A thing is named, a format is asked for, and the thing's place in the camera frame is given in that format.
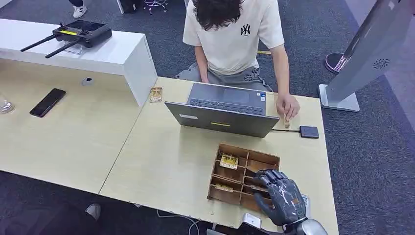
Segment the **wooden tray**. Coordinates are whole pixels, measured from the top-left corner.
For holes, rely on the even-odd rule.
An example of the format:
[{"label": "wooden tray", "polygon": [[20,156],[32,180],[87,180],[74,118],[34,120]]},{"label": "wooden tray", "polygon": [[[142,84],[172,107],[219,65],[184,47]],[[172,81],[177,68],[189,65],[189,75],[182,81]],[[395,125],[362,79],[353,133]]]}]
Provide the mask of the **wooden tray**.
[{"label": "wooden tray", "polygon": [[[220,166],[223,153],[238,157],[237,169]],[[279,157],[221,143],[213,164],[207,198],[262,212],[255,202],[254,193],[262,194],[265,202],[272,202],[267,189],[255,182],[254,176],[258,170],[264,169],[279,170]]]}]

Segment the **black cable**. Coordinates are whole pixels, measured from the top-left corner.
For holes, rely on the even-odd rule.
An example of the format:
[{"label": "black cable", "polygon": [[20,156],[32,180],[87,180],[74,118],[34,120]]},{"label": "black cable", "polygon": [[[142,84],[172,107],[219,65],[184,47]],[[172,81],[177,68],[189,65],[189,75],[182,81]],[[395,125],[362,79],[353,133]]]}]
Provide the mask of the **black cable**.
[{"label": "black cable", "polygon": [[271,129],[271,131],[285,131],[285,132],[296,132],[296,133],[300,132],[300,130],[279,130],[279,129]]}]

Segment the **laptop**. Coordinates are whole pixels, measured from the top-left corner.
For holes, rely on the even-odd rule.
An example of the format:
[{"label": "laptop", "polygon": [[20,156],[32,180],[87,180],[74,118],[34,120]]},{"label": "laptop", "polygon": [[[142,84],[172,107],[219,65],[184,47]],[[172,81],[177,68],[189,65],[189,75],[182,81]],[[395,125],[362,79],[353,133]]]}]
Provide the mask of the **laptop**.
[{"label": "laptop", "polygon": [[164,103],[180,125],[263,138],[279,118],[264,115],[261,94],[265,92],[195,83],[187,104]]}]

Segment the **dark hair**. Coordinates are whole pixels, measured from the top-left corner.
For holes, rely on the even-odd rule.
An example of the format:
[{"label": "dark hair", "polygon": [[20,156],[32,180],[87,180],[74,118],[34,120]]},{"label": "dark hair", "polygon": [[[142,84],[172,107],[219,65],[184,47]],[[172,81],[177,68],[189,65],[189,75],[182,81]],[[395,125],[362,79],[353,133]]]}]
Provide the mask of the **dark hair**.
[{"label": "dark hair", "polygon": [[193,0],[199,24],[208,31],[235,23],[241,16],[243,0]]}]

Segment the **person's hand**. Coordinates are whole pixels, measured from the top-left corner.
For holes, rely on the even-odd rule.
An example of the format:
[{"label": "person's hand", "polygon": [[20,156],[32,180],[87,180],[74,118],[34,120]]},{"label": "person's hand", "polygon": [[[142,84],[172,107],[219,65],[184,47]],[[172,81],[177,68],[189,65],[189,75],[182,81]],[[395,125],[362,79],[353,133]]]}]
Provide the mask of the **person's hand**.
[{"label": "person's hand", "polygon": [[300,104],[297,99],[290,94],[278,94],[275,105],[279,116],[283,118],[285,115],[287,121],[295,117],[300,111]]}]

